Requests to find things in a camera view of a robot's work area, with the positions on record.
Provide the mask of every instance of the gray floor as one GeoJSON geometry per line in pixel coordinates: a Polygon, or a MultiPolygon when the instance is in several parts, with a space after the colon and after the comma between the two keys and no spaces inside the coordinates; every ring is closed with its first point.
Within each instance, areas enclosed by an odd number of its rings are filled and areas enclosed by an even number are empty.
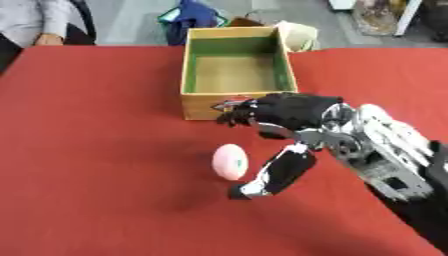
{"type": "MultiPolygon", "coordinates": [[[[102,45],[165,45],[156,18],[179,0],[87,0],[102,45]]],[[[350,14],[333,12],[326,0],[202,0],[225,17],[258,10],[253,18],[265,24],[302,23],[319,29],[322,48],[340,47],[446,47],[433,43],[421,27],[404,37],[372,37],[357,32],[350,14]]]]}

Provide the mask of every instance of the red table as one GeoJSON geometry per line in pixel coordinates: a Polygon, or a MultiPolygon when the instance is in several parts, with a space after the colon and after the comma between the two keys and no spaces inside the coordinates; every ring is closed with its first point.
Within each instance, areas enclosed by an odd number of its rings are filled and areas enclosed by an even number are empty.
{"type": "MultiPolygon", "coordinates": [[[[439,255],[327,153],[286,192],[229,201],[213,150],[251,172],[283,142],[184,121],[182,48],[41,47],[0,81],[0,255],[439,255]]],[[[374,103],[448,141],[443,49],[292,55],[300,89],[374,103]]]]}

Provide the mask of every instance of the open wooden box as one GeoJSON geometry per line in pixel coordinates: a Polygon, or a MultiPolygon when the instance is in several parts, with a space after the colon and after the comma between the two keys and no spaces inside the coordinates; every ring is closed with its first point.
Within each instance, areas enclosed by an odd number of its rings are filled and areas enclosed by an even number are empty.
{"type": "Polygon", "coordinates": [[[276,28],[190,29],[181,85],[187,120],[213,120],[211,106],[231,96],[297,92],[276,28]]]}

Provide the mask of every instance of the person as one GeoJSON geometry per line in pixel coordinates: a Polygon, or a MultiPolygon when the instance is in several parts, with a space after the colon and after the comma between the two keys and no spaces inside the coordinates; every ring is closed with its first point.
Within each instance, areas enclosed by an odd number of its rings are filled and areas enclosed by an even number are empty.
{"type": "Polygon", "coordinates": [[[94,44],[69,23],[70,0],[0,0],[0,74],[33,45],[94,44]]]}

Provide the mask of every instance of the pink ball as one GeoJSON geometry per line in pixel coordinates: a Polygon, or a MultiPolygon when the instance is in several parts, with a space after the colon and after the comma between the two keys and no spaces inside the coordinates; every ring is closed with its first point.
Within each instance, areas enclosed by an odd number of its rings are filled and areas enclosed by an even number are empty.
{"type": "Polygon", "coordinates": [[[238,180],[246,173],[249,163],[241,147],[226,144],[216,150],[212,165],[219,176],[228,180],[238,180]]]}

